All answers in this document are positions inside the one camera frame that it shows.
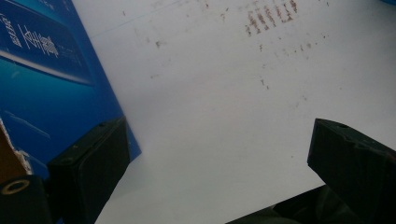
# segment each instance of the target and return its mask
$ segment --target smudge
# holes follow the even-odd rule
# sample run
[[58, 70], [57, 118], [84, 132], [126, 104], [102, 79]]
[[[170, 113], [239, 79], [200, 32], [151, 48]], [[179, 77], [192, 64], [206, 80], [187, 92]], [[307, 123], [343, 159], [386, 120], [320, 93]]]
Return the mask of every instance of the smudge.
[[253, 18], [253, 11], [249, 11], [247, 16], [248, 19], [250, 20], [250, 25], [252, 25], [256, 29], [257, 34], [261, 33], [262, 31], [259, 29], [259, 25], [257, 24], [257, 21]]
[[294, 12], [297, 13], [297, 4], [296, 4], [296, 2], [294, 2], [294, 0], [290, 0], [290, 4], [293, 7]]
[[256, 13], [257, 13], [257, 16], [259, 17], [260, 22], [264, 25], [264, 29], [268, 30], [269, 27], [268, 27], [267, 23], [265, 22], [264, 16], [260, 13], [260, 10], [258, 8], [256, 8]]
[[270, 8], [268, 6], [265, 6], [264, 9], [265, 9], [265, 15], [267, 16], [267, 18], [270, 20], [270, 22], [273, 24], [273, 26], [276, 27], [275, 20], [272, 17]]

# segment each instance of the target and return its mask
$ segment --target metal ring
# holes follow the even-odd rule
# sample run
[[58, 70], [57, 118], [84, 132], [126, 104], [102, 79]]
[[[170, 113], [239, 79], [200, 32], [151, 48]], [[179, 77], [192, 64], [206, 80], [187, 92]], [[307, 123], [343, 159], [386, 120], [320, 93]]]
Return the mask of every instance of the metal ring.
[[[12, 189], [12, 187], [15, 187], [15, 185], [21, 184], [20, 187], [17, 187], [16, 189]], [[26, 189], [30, 185], [29, 180], [16, 180], [8, 185], [6, 185], [2, 190], [1, 193], [4, 195], [10, 195], [14, 193], [18, 193], [24, 189]]]

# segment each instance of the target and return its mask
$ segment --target brown cardboard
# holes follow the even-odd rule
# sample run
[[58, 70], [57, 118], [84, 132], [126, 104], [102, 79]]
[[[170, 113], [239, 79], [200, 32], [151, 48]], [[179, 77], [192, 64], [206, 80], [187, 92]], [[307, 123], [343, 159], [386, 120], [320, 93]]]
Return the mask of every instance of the brown cardboard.
[[26, 170], [8, 143], [5, 131], [0, 128], [0, 184], [20, 175], [26, 175]]

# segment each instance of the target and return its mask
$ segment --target blue box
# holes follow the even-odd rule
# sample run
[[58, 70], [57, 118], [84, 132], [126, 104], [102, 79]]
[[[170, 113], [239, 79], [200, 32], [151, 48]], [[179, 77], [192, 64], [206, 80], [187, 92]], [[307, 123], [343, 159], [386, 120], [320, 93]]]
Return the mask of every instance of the blue box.
[[[71, 0], [0, 0], [0, 119], [33, 172], [123, 116]], [[132, 160], [140, 154], [129, 130]]]

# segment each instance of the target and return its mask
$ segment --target black plastic part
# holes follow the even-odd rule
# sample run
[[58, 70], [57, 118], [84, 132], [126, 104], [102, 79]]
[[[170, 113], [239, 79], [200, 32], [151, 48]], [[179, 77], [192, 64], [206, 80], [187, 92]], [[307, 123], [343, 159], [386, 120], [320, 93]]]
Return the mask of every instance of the black plastic part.
[[316, 119], [308, 165], [364, 223], [396, 222], [396, 152], [389, 147]]
[[52, 223], [47, 194], [39, 176], [24, 175], [0, 185], [0, 223]]
[[324, 187], [311, 189], [305, 193], [277, 203], [274, 210], [282, 217], [287, 217], [301, 223], [318, 223], [316, 206], [318, 195]]
[[94, 223], [129, 162], [125, 118], [101, 123], [48, 163], [65, 223]]

